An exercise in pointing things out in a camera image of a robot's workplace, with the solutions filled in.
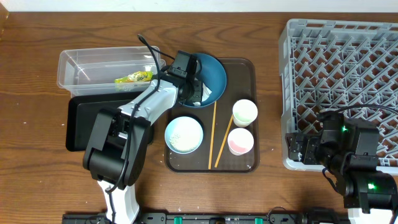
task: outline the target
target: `wooden chopstick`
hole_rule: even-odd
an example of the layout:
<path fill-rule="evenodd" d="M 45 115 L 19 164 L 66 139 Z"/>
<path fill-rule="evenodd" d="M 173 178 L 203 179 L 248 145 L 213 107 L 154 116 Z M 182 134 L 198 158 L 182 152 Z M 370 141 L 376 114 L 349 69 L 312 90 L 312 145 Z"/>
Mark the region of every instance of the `wooden chopstick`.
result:
<path fill-rule="evenodd" d="M 229 120 L 228 128 L 226 128 L 226 132 L 225 132 L 224 140 L 223 140 L 223 143 L 221 144 L 221 149 L 220 149 L 220 152 L 218 153 L 218 157 L 217 157 L 216 165 L 214 166 L 215 168 L 217 168 L 217 166 L 218 166 L 218 162 L 220 161 L 220 158 L 221 158 L 221 153 L 223 153 L 223 149 L 224 149 L 224 145 L 225 145 L 226 137 L 228 136 L 229 129 L 231 128 L 231 124 L 232 124 L 233 117 L 234 117 L 234 115 L 232 115 L 232 116 L 231 116 L 231 119 Z"/>
<path fill-rule="evenodd" d="M 215 127 L 215 123 L 216 123 L 216 107 L 217 107 L 217 101 L 214 102 L 213 125 L 212 125 L 212 127 L 211 127 L 209 169 L 211 169 L 211 158 L 213 157 L 213 140 L 214 140 L 214 127 Z"/>

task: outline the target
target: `green light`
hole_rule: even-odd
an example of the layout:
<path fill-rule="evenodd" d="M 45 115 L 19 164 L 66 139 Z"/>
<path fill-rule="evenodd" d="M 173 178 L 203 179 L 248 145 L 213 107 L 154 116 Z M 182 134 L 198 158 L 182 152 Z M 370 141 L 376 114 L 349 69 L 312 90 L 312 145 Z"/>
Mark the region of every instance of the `green light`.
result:
<path fill-rule="evenodd" d="M 375 190 L 376 186 L 374 184 L 368 184 L 368 188 L 371 190 Z"/>

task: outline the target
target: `white wall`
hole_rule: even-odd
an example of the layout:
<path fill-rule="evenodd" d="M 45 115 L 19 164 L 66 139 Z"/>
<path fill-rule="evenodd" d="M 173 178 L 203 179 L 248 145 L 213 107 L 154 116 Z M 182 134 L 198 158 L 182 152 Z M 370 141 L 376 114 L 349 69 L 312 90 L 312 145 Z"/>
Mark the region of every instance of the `white wall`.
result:
<path fill-rule="evenodd" d="M 398 12 L 398 0 L 0 0 L 16 11 Z"/>

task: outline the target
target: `yellow package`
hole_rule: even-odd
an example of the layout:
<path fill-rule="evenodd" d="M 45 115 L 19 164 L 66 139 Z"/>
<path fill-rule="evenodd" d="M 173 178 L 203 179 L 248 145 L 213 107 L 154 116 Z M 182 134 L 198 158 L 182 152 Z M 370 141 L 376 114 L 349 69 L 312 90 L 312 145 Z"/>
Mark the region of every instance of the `yellow package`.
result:
<path fill-rule="evenodd" d="M 115 83 L 145 82 L 152 79 L 152 72 L 134 72 L 126 77 L 117 78 Z"/>

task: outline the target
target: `white cup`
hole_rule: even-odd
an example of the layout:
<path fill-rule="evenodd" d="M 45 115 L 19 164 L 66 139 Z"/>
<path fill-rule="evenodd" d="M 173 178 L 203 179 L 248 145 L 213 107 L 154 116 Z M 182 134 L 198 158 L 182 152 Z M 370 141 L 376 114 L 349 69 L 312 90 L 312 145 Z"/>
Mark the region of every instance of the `white cup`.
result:
<path fill-rule="evenodd" d="M 238 100 L 232 107 L 234 124 L 244 128 L 251 124 L 258 115 L 257 106 L 250 100 Z"/>
<path fill-rule="evenodd" d="M 253 135 L 244 128 L 236 128 L 228 135 L 228 147 L 235 156 L 249 152 L 253 148 L 253 145 Z"/>

